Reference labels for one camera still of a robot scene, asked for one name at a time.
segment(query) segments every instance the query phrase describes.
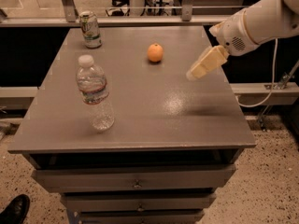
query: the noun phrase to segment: soda can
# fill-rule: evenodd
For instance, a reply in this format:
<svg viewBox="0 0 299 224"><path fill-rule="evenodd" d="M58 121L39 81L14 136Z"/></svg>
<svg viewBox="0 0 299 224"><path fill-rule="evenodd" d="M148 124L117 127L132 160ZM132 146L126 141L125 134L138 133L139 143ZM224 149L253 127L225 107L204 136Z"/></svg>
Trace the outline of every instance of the soda can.
<svg viewBox="0 0 299 224"><path fill-rule="evenodd" d="M79 15L79 23L83 33L85 46L90 49L98 48L102 45L99 24L96 16L91 11L83 11Z"/></svg>

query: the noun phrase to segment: cord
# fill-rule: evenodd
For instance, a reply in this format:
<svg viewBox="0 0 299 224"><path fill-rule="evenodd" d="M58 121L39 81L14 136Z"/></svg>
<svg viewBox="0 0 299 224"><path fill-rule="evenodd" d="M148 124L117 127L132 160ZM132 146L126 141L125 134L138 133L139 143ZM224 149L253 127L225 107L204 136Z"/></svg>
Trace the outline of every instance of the cord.
<svg viewBox="0 0 299 224"><path fill-rule="evenodd" d="M273 62L272 62L272 81L271 81L271 89L270 92L268 93L268 95L258 104L255 105L243 105L241 103L239 103L239 105L241 107L246 107L246 108L253 108L259 105L262 105L263 103L265 103L271 96L272 91L273 91L273 87L274 87L274 79L275 79L275 64L276 64L276 59L277 59L277 52L278 52L278 40L275 39L275 47L274 47L274 53L273 53Z"/></svg>

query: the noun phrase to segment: table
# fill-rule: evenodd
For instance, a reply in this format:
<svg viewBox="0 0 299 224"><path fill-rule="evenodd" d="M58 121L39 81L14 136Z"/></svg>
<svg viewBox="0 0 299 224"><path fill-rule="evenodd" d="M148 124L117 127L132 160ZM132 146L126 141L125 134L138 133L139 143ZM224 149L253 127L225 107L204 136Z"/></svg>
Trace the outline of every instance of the table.
<svg viewBox="0 0 299 224"><path fill-rule="evenodd" d="M70 30L8 151L61 193L70 223L194 223L243 149L255 146L222 69L194 82L185 76L209 45L205 30L113 27L101 35L102 47L87 49L81 31ZM164 47L160 63L147 59L154 42ZM76 86L82 54L107 74L115 123L104 133L90 126Z"/></svg>

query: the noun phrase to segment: plastic water bottle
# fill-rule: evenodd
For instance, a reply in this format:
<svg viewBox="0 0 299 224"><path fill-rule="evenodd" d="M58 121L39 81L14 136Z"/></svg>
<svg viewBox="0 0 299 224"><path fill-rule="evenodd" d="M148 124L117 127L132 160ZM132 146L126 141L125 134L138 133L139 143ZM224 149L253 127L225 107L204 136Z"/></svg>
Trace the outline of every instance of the plastic water bottle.
<svg viewBox="0 0 299 224"><path fill-rule="evenodd" d="M76 81L83 102L90 110L90 122L97 131L105 131L113 125L114 114L104 71L94 64L91 55L80 56L78 64Z"/></svg>

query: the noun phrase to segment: orange fruit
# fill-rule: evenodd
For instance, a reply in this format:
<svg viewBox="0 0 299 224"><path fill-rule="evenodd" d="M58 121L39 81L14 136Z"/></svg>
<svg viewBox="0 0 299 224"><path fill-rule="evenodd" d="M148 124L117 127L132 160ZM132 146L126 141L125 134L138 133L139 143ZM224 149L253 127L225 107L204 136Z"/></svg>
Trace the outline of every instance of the orange fruit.
<svg viewBox="0 0 299 224"><path fill-rule="evenodd" d="M157 63L163 58L163 47L158 43L151 44L148 48L148 58L151 62Z"/></svg>

